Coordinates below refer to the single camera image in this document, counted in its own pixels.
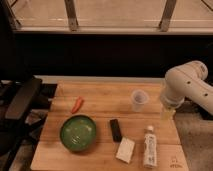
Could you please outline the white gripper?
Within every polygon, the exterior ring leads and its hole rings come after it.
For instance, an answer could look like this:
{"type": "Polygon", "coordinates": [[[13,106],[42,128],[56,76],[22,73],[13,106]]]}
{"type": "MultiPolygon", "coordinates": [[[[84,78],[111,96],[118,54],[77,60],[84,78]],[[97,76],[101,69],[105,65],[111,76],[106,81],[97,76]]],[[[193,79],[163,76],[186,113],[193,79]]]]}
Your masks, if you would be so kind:
{"type": "Polygon", "coordinates": [[[179,108],[183,104],[182,96],[166,90],[161,92],[159,99],[164,106],[161,112],[161,118],[163,120],[172,119],[173,115],[176,113],[175,109],[179,108]]]}

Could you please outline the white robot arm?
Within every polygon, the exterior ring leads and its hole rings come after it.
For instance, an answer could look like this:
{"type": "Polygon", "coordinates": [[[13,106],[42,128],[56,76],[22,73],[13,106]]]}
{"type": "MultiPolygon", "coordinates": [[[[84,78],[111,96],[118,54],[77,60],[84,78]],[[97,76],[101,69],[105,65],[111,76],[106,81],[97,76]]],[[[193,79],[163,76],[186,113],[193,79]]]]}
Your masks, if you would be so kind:
{"type": "Polygon", "coordinates": [[[207,66],[201,61],[191,61],[169,69],[165,86],[160,94],[163,105],[162,119],[171,119],[186,98],[213,116],[213,86],[207,84],[207,66]]]}

